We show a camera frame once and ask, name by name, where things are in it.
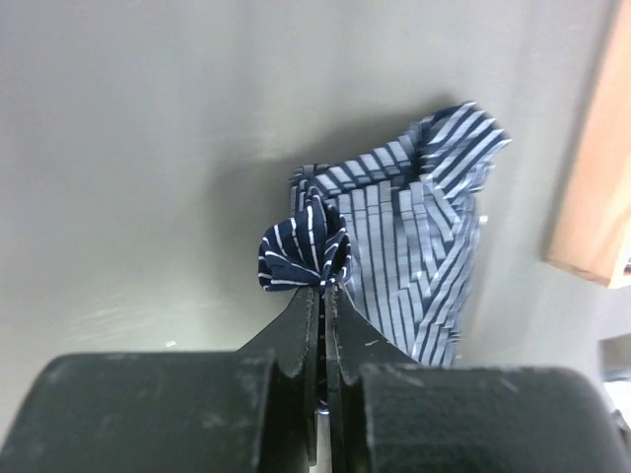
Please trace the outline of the dark blue striped underwear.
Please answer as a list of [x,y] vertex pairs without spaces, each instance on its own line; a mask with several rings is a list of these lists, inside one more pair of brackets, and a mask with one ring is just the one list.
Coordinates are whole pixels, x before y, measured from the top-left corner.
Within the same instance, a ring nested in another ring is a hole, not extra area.
[[341,283],[414,362],[450,366],[479,238],[476,195],[508,143],[496,119],[468,101],[356,158],[297,168],[290,214],[260,242],[261,288]]

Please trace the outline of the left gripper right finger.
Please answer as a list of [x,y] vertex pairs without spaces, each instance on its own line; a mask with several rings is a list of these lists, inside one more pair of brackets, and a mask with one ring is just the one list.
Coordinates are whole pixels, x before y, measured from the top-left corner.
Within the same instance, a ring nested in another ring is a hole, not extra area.
[[581,374],[548,367],[430,369],[357,311],[324,298],[336,472],[620,472],[624,443]]

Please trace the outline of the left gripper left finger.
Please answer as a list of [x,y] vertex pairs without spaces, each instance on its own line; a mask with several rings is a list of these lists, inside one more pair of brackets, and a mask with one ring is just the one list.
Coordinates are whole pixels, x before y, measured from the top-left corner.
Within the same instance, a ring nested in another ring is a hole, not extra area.
[[9,432],[13,472],[306,472],[316,463],[319,296],[235,352],[49,362]]

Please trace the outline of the wooden compartment tray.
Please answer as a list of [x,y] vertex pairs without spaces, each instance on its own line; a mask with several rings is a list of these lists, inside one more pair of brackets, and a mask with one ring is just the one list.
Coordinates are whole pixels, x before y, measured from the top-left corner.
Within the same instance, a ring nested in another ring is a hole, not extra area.
[[546,260],[608,289],[630,285],[630,3],[612,21]]

